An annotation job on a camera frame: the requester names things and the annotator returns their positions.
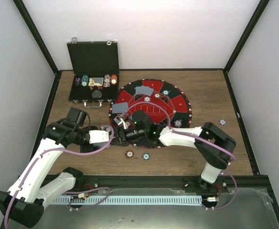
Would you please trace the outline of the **teal poker chip stack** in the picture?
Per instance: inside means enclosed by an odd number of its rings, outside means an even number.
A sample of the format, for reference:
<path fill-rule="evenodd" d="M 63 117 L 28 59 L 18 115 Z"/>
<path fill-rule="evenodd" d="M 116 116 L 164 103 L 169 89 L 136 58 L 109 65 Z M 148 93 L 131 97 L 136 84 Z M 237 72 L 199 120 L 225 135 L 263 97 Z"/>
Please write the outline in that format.
<path fill-rule="evenodd" d="M 150 155 L 149 155 L 148 153 L 144 153 L 144 154 L 142 155 L 142 158 L 143 158 L 144 160 L 149 160 L 149 159 L 150 159 Z"/>

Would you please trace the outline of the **red poker chip stack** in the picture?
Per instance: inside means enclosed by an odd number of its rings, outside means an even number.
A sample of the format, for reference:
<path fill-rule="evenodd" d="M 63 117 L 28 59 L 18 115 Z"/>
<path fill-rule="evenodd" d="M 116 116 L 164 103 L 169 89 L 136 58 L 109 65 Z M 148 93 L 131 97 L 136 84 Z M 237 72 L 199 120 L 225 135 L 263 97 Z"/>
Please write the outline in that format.
<path fill-rule="evenodd" d="M 127 151 L 126 153 L 125 153 L 125 157 L 126 158 L 132 158 L 134 156 L 134 153 L 132 152 L 132 151 Z"/>

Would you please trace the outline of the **dealt blue playing card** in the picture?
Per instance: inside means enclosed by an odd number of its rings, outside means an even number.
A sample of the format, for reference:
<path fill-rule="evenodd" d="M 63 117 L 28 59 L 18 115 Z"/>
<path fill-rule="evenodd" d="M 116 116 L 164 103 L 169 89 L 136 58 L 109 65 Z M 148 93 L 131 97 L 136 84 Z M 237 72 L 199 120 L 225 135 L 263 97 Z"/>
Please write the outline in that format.
<path fill-rule="evenodd" d="M 113 114 L 122 114 L 126 111 L 128 111 L 129 106 L 127 102 L 123 103 L 116 103 L 112 105 L 112 113 Z"/>

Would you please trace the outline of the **dealt card top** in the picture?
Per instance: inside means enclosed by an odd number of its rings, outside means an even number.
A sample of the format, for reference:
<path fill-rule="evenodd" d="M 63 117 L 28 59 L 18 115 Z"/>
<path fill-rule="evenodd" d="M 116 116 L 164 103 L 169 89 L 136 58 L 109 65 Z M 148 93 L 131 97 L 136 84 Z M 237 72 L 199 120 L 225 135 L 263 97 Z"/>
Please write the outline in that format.
<path fill-rule="evenodd" d="M 135 87 L 135 94 L 141 94 L 141 86 Z"/>
<path fill-rule="evenodd" d="M 146 96 L 151 96 L 154 92 L 153 88 L 150 88 L 148 86 L 141 86 L 139 88 L 139 94 L 144 94 Z"/>

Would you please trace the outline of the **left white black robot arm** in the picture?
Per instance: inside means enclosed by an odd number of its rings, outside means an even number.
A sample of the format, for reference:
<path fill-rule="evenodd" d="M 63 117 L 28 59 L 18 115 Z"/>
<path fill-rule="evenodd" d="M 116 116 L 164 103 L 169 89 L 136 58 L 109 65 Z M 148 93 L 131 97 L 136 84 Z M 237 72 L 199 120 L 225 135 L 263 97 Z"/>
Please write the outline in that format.
<path fill-rule="evenodd" d="M 82 172 L 70 167 L 47 185 L 43 186 L 42 183 L 62 153 L 80 155 L 67 149 L 70 144 L 104 144 L 95 151 L 83 152 L 84 156 L 96 154 L 110 145 L 114 129 L 109 125 L 102 126 L 100 130 L 90 126 L 83 127 L 88 117 L 87 112 L 72 107 L 66 118 L 47 126 L 36 153 L 23 173 L 8 191 L 0 191 L 0 211 L 4 215 L 5 229 L 9 227 L 9 220 L 28 228 L 34 227 L 45 209 L 60 195 L 69 190 L 78 193 L 83 189 Z"/>

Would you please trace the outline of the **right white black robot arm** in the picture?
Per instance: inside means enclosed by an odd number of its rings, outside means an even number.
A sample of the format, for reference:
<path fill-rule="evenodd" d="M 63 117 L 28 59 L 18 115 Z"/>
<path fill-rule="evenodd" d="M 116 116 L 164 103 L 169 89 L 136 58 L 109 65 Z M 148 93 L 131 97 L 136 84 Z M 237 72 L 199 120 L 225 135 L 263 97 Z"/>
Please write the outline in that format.
<path fill-rule="evenodd" d="M 204 192 L 215 188 L 220 173 L 236 159 L 233 155 L 236 141 L 210 122 L 201 127 L 173 128 L 156 123 L 145 125 L 137 121 L 127 129 L 121 126 L 114 128 L 112 145 L 126 147 L 136 141 L 145 147 L 184 146 L 197 149 L 206 160 L 199 179 L 199 188 Z"/>

